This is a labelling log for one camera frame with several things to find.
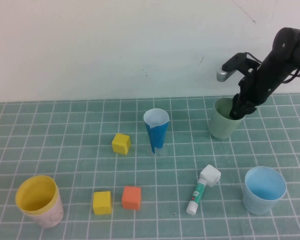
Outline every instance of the light blue cup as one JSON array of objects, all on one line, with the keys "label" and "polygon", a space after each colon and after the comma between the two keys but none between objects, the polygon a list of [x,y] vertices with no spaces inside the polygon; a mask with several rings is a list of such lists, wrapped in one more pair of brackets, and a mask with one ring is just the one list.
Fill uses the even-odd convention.
[{"label": "light blue cup", "polygon": [[286,194],[285,179],[266,166],[251,168],[245,175],[243,205],[253,214],[266,214]]},{"label": "light blue cup", "polygon": [[148,132],[152,152],[162,149],[165,142],[166,132],[169,125],[169,114],[160,108],[153,108],[143,115],[146,131]]}]

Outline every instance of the orange cube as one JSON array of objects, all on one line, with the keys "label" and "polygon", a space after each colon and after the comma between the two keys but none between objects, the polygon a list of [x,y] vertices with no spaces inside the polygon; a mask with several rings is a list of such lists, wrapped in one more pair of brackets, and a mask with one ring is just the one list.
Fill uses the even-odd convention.
[{"label": "orange cube", "polygon": [[122,195],[122,207],[124,209],[140,210],[141,188],[125,186]]}]

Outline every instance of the white wall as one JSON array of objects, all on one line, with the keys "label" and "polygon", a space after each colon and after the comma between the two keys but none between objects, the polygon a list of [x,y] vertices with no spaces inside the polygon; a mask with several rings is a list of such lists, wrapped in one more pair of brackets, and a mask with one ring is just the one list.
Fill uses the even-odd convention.
[{"label": "white wall", "polygon": [[216,70],[282,27],[300,0],[0,0],[0,102],[234,94]]}]

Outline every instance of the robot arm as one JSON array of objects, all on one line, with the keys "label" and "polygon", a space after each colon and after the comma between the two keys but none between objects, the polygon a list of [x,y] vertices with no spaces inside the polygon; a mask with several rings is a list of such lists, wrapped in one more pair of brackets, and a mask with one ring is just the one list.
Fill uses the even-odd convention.
[{"label": "robot arm", "polygon": [[300,77],[300,29],[282,28],[274,38],[272,51],[261,64],[250,53],[237,53],[222,65],[217,80],[224,82],[235,71],[244,75],[239,82],[240,93],[232,99],[230,117],[237,120],[252,114],[280,84]]}]

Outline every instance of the yellow block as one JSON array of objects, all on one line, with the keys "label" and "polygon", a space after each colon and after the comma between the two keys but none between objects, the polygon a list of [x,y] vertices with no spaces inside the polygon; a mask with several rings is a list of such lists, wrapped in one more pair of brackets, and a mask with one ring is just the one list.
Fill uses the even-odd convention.
[{"label": "yellow block", "polygon": [[112,200],[110,191],[99,191],[93,193],[93,212],[95,215],[111,214]]},{"label": "yellow block", "polygon": [[130,146],[130,137],[121,133],[117,133],[112,141],[112,149],[118,154],[127,155]]}]

